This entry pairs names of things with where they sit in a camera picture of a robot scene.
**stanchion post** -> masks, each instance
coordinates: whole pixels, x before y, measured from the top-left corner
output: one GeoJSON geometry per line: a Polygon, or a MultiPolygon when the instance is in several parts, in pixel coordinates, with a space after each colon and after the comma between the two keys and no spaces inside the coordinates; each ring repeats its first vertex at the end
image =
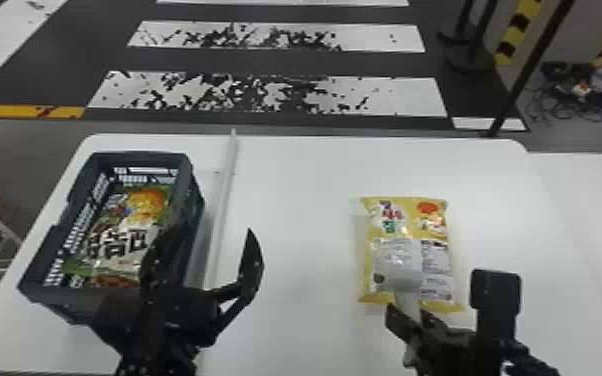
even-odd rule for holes
{"type": "Polygon", "coordinates": [[[444,20],[436,32],[441,42],[456,46],[466,45],[473,40],[476,28],[469,24],[469,15],[474,8],[476,0],[464,0],[460,15],[455,18],[444,20]]]}
{"type": "Polygon", "coordinates": [[[560,25],[569,14],[569,11],[572,10],[575,1],[576,0],[560,0],[557,8],[555,8],[555,12],[553,12],[551,19],[548,21],[541,38],[539,38],[537,41],[537,44],[534,46],[534,50],[527,58],[527,62],[525,62],[525,66],[518,74],[518,78],[516,78],[516,81],[514,82],[513,87],[508,94],[506,103],[501,108],[499,114],[495,118],[495,121],[490,126],[490,129],[482,134],[483,137],[497,137],[499,130],[502,129],[502,125],[504,125],[506,116],[511,108],[515,105],[520,94],[525,89],[525,85],[527,85],[527,82],[530,80],[530,76],[532,76],[532,73],[537,68],[537,65],[544,56],[546,49],[551,45],[553,38],[558,33],[558,29],[560,29],[560,25]]]}
{"type": "Polygon", "coordinates": [[[483,9],[478,28],[468,45],[448,47],[445,60],[451,68],[462,74],[483,74],[495,69],[495,58],[483,47],[483,37],[497,9],[497,0],[488,0],[483,9]]]}
{"type": "Polygon", "coordinates": [[[469,15],[471,14],[471,10],[474,8],[475,2],[476,0],[464,0],[462,11],[460,11],[460,17],[457,19],[457,24],[455,25],[455,34],[462,34],[464,29],[467,28],[469,15]]]}
{"type": "Polygon", "coordinates": [[[478,49],[483,46],[483,37],[488,30],[488,25],[490,24],[490,20],[492,20],[492,16],[495,14],[495,9],[497,9],[497,0],[488,0],[488,4],[483,10],[481,19],[478,21],[478,29],[476,30],[476,35],[474,35],[474,40],[471,41],[471,46],[467,51],[468,59],[475,59],[478,49]]]}

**robotic arm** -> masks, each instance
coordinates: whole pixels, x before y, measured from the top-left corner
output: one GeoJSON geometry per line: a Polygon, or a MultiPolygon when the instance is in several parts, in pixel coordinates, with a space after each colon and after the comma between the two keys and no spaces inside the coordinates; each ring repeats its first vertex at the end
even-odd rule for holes
{"type": "Polygon", "coordinates": [[[515,338],[520,312],[520,277],[476,269],[471,273],[471,307],[476,331],[451,329],[429,312],[411,320],[387,306],[385,326],[409,347],[404,366],[419,376],[560,376],[555,368],[530,355],[515,338]]]}
{"type": "Polygon", "coordinates": [[[172,257],[159,250],[177,249],[164,244],[173,238],[177,237],[160,235],[145,256],[140,291],[122,289],[107,296],[89,324],[121,354],[116,376],[195,375],[200,349],[212,346],[259,290],[264,262],[251,230],[236,281],[213,290],[168,283],[172,257]],[[223,310],[221,305],[228,301],[233,303],[223,310]]]}

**black base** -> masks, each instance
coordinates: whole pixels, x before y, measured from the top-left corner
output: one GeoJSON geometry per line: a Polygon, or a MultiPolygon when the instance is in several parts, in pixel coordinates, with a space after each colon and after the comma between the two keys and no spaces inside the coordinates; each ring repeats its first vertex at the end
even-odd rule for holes
{"type": "Polygon", "coordinates": [[[467,57],[469,46],[448,47],[445,51],[446,62],[454,70],[468,75],[491,72],[495,69],[495,58],[481,47],[473,59],[467,57]]]}
{"type": "Polygon", "coordinates": [[[464,30],[459,33],[455,31],[456,24],[456,20],[447,19],[439,25],[436,36],[442,43],[448,46],[461,46],[471,42],[476,35],[476,26],[471,22],[467,22],[464,30]]]}

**black floor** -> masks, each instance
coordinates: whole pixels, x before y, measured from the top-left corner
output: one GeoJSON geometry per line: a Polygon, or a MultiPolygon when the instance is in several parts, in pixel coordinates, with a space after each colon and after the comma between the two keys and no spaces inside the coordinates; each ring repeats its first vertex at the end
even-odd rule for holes
{"type": "MultiPolygon", "coordinates": [[[[444,62],[436,27],[447,2],[407,8],[156,4],[155,0],[69,0],[0,68],[0,104],[86,106],[111,70],[234,74],[434,77],[448,118],[87,109],[86,120],[454,130],[452,117],[494,117],[505,95],[495,73],[468,77],[444,62]],[[316,50],[126,48],[143,20],[406,23],[419,27],[424,54],[316,50]]],[[[518,116],[516,110],[512,116],[518,116]]]]}

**chip bag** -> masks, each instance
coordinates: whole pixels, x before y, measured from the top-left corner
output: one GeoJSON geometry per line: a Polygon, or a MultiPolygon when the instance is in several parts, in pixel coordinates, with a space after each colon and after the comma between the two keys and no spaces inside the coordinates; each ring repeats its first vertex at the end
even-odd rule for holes
{"type": "Polygon", "coordinates": [[[361,302],[393,303],[415,289],[420,308],[462,311],[455,302],[448,247],[447,203],[424,197],[363,197],[369,213],[361,302]]]}

